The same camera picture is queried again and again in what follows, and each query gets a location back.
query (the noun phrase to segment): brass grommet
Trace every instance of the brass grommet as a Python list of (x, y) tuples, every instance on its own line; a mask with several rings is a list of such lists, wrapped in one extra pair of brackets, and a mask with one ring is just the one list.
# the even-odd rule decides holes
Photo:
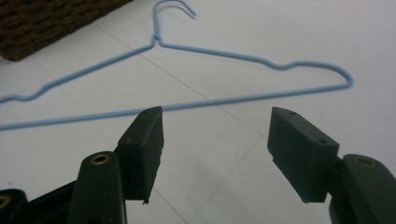
[(99, 154), (91, 159), (92, 165), (102, 165), (110, 160), (110, 157), (105, 154)]
[(11, 202), (9, 195), (0, 195), (0, 209), (4, 208)]

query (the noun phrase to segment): brown wicker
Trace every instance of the brown wicker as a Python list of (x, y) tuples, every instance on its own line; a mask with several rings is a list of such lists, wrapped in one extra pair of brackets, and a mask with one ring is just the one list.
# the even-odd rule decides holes
[(0, 56), (18, 61), (133, 0), (0, 0)]

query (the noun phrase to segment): wire hanger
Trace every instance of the wire hanger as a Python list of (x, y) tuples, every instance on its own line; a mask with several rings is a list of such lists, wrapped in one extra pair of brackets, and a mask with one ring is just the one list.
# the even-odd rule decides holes
[[(275, 91), (275, 92), (269, 92), (269, 93), (267, 92), (267, 93), (236, 96), (236, 97), (221, 98), (221, 99), (214, 99), (214, 100), (196, 101), (196, 102), (189, 102), (189, 103), (175, 104), (175, 105), (163, 105), (163, 111), (172, 111), (172, 110), (180, 110), (180, 109), (211, 106), (211, 105), (234, 104), (234, 103), (241, 103), (241, 102), (247, 102), (247, 101), (263, 100), (263, 99), (270, 99), (270, 98), (276, 98), (276, 97), (286, 97), (286, 96), (292, 96), (292, 95), (301, 95), (301, 94), (323, 92), (323, 91), (337, 91), (337, 90), (350, 88), (354, 83), (352, 75), (350, 75), (342, 67), (337, 66), (332, 63), (313, 62), (313, 61), (295, 61), (295, 62), (291, 62), (291, 63), (278, 64), (278, 63), (273, 63), (273, 62), (271, 62), (267, 59), (264, 59), (264, 58), (245, 55), (245, 54), (239, 54), (239, 53), (233, 53), (233, 52), (227, 52), (227, 51), (221, 51), (221, 50), (215, 50), (215, 49), (202, 49), (202, 48), (196, 48), (196, 47), (190, 47), (190, 46), (181, 46), (181, 45), (164, 43), (163, 39), (161, 37), (161, 33), (160, 33), (158, 7), (165, 2), (171, 2), (171, 1), (179, 2), (190, 12), (190, 14), (192, 16), (195, 16), (195, 12), (192, 10), (192, 8), (189, 7), (189, 5), (187, 5), (187, 3), (185, 3), (183, 0), (162, 0), (162, 1), (159, 1), (153, 7), (154, 34), (153, 34), (153, 36), (150, 40), (150, 43), (148, 45), (138, 48), (138, 49), (133, 49), (131, 51), (128, 51), (128, 52), (118, 55), (116, 57), (107, 59), (105, 61), (94, 64), (92, 66), (86, 67), (82, 70), (79, 70), (79, 71), (72, 73), (70, 75), (67, 75), (65, 77), (55, 79), (55, 80), (45, 84), (44, 86), (42, 86), (38, 91), (36, 91), (35, 93), (33, 93), (31, 95), (10, 94), (10, 95), (2, 96), (2, 97), (0, 97), (0, 104), (9, 102), (9, 101), (23, 101), (23, 102), (32, 101), (32, 100), (38, 98), (39, 96), (41, 96), (44, 92), (46, 92), (56, 86), (62, 85), (65, 82), (71, 81), (78, 77), (82, 77), (82, 76), (87, 75), (93, 71), (96, 71), (98, 69), (109, 66), (113, 63), (117, 63), (121, 60), (130, 58), (132, 56), (135, 56), (136, 54), (139, 54), (139, 53), (142, 53), (149, 49), (152, 49), (155, 47), (156, 42), (158, 42), (159, 46), (161, 46), (163, 48), (167, 48), (167, 49), (191, 51), (191, 52), (216, 55), (216, 56), (221, 56), (221, 57), (226, 57), (226, 58), (233, 58), (233, 59), (243, 60), (243, 61), (252, 62), (252, 63), (261, 63), (271, 69), (278, 70), (278, 71), (289, 70), (294, 67), (316, 67), (316, 68), (333, 71), (333, 72), (339, 74), (340, 76), (342, 76), (346, 80), (346, 83), (330, 85), (330, 86), (313, 87), (313, 88), (291, 90), (291, 91)], [(82, 115), (82, 116), (74, 116), (74, 117), (66, 117), (66, 118), (59, 118), (59, 119), (42, 119), (42, 120), (26, 121), (26, 122), (20, 122), (20, 123), (2, 124), (2, 125), (0, 125), (0, 131), (28, 128), (28, 127), (36, 127), (36, 126), (45, 126), (45, 125), (52, 125), (52, 124), (61, 124), (61, 123), (68, 123), (68, 122), (77, 122), (77, 121), (83, 121), (83, 120), (107, 119), (107, 118), (115, 118), (115, 117), (122, 117), (122, 116), (132, 116), (132, 115), (137, 115), (138, 113), (140, 113), (141, 111), (143, 111), (145, 109), (147, 109), (147, 107), (114, 111), (114, 112), (106, 112), (106, 113), (98, 113), (98, 114), (90, 114), (90, 115)]]

